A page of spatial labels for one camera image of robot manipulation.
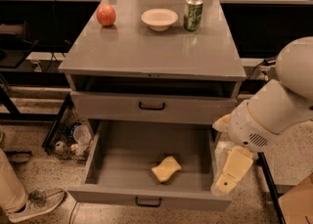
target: shoelace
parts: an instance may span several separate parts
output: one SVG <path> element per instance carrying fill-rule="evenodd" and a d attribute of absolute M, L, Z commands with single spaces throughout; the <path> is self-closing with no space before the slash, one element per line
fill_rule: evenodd
<path fill-rule="evenodd" d="M 38 190 L 31 192 L 28 196 L 28 199 L 30 200 L 31 203 L 38 206 L 44 206 L 47 201 L 45 192 L 41 192 Z"/>

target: plastic container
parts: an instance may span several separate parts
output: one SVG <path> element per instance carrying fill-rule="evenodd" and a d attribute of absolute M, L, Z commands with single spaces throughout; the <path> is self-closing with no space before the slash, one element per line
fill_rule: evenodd
<path fill-rule="evenodd" d="M 76 156 L 83 156 L 84 151 L 87 149 L 89 142 L 91 141 L 91 134 L 86 125 L 79 125 L 75 128 L 73 138 L 77 142 L 78 147 L 75 151 Z"/>

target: drawer handle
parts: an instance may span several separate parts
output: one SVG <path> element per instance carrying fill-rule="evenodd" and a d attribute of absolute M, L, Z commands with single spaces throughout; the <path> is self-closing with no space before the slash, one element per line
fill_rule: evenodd
<path fill-rule="evenodd" d="M 162 111 L 165 109 L 165 103 L 162 103 L 162 105 L 159 108 L 152 108 L 152 107 L 145 107 L 142 102 L 139 102 L 139 109 L 143 111 Z"/>
<path fill-rule="evenodd" d="M 159 206 L 160 206 L 160 204 L 161 204 L 161 202 L 162 202 L 162 199 L 161 199 L 161 198 L 159 198 L 159 199 L 158 199 L 158 203 L 157 203 L 157 204 L 146 204 L 146 203 L 140 203 L 140 202 L 139 202 L 139 198 L 138 198 L 138 197 L 136 197 L 136 205 L 138 205 L 138 206 L 145 206 L 145 207 L 159 207 Z"/>

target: countertop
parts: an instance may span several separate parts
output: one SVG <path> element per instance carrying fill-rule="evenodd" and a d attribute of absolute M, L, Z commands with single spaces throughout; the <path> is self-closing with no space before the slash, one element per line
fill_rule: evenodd
<path fill-rule="evenodd" d="M 201 27 L 183 28 L 185 0 L 102 0 L 116 11 L 111 27 L 95 14 L 60 66 L 66 74 L 131 75 L 244 80 L 246 74 L 218 0 L 204 0 Z M 141 21 L 149 9 L 175 11 L 179 20 L 165 32 Z"/>

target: green can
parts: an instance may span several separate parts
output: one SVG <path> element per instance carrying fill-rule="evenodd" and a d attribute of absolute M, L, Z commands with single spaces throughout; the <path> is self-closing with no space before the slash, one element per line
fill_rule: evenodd
<path fill-rule="evenodd" d="M 184 28 L 187 31 L 195 32 L 198 30 L 201 22 L 202 7 L 202 0 L 186 0 Z"/>

